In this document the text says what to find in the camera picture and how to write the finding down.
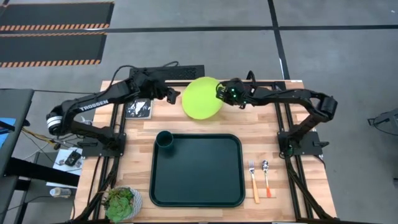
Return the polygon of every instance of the wooden table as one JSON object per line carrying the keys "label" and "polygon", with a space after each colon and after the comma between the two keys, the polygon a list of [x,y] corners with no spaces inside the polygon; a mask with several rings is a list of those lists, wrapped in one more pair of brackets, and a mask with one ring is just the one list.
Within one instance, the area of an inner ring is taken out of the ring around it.
{"label": "wooden table", "polygon": [[[285,82],[287,88],[303,88],[301,81]],[[104,90],[108,85],[108,81],[103,82],[101,89]],[[175,87],[181,92],[184,91],[184,88]],[[279,145],[276,132],[279,128],[274,104],[258,107],[247,106],[245,110],[225,104],[214,117],[204,121],[194,121],[183,112],[181,99],[178,97],[176,105],[170,105],[165,100],[155,100],[152,119],[126,121],[127,146],[120,160],[116,186],[128,185],[142,194],[143,207],[134,221],[269,222],[295,220],[285,162],[278,156]],[[307,117],[308,114],[304,107],[300,105],[291,105],[290,107],[295,123]],[[284,107],[281,106],[281,108],[286,122]],[[109,126],[112,109],[112,105],[96,109],[94,125],[97,127]],[[121,109],[119,109],[117,121],[120,120],[120,117]],[[236,208],[156,207],[151,202],[148,192],[154,139],[161,130],[169,130],[172,133],[230,133],[236,135],[243,146],[246,186],[244,202]],[[251,176],[248,171],[249,159],[254,159],[256,165],[255,175],[260,204],[254,203]],[[265,177],[261,170],[261,162],[264,159],[269,161],[269,184],[272,198],[266,197]],[[97,158],[93,157],[84,161],[75,198],[77,215],[86,207],[96,160]],[[323,164],[313,156],[302,156],[302,160],[309,191],[325,211],[335,217],[335,208]],[[100,169],[101,166],[98,167],[93,192],[96,192],[98,186]],[[305,217],[302,194],[299,189],[297,192],[301,214]],[[103,208],[101,208],[100,217],[104,217]]]}

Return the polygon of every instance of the blue object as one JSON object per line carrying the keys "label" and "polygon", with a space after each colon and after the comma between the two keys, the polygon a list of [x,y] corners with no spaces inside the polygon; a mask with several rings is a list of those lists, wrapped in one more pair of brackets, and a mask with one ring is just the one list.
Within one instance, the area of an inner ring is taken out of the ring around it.
{"label": "blue object", "polygon": [[[14,125],[15,123],[15,119],[14,118],[0,118],[0,121],[9,124],[9,125]],[[7,129],[5,128],[0,128],[0,133],[5,131]],[[4,134],[0,134],[0,148],[2,146],[2,144],[6,141],[8,136],[8,132],[4,133]]]}
{"label": "blue object", "polygon": [[171,149],[173,148],[173,134],[170,131],[161,131],[156,135],[156,145],[160,149]]}

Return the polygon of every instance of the dark green tray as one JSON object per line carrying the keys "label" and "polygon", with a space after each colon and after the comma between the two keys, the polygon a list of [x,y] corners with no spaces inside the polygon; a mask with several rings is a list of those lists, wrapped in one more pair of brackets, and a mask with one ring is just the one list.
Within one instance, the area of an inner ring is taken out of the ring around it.
{"label": "dark green tray", "polygon": [[162,207],[236,207],[245,196],[241,141],[232,134],[173,134],[154,144],[149,196]]}

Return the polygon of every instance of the plant pot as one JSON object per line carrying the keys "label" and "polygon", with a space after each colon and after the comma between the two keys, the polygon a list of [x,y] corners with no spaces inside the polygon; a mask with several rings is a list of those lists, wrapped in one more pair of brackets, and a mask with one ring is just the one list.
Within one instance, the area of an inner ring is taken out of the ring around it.
{"label": "plant pot", "polygon": [[123,220],[129,220],[129,219],[134,218],[136,215],[138,215],[138,213],[142,207],[142,197],[141,197],[141,194],[138,192],[138,190],[132,189],[129,186],[119,186],[119,187],[115,187],[114,189],[130,189],[131,193],[133,194],[132,213],[128,217],[124,218]]}

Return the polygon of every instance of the orange-handled spoon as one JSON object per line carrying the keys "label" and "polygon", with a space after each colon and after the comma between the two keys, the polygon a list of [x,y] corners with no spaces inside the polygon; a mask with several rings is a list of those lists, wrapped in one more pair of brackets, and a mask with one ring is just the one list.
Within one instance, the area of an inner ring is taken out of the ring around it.
{"label": "orange-handled spoon", "polygon": [[271,197],[271,190],[269,189],[269,185],[268,185],[268,161],[264,160],[262,162],[262,170],[264,171],[264,173],[266,175],[267,197]]}

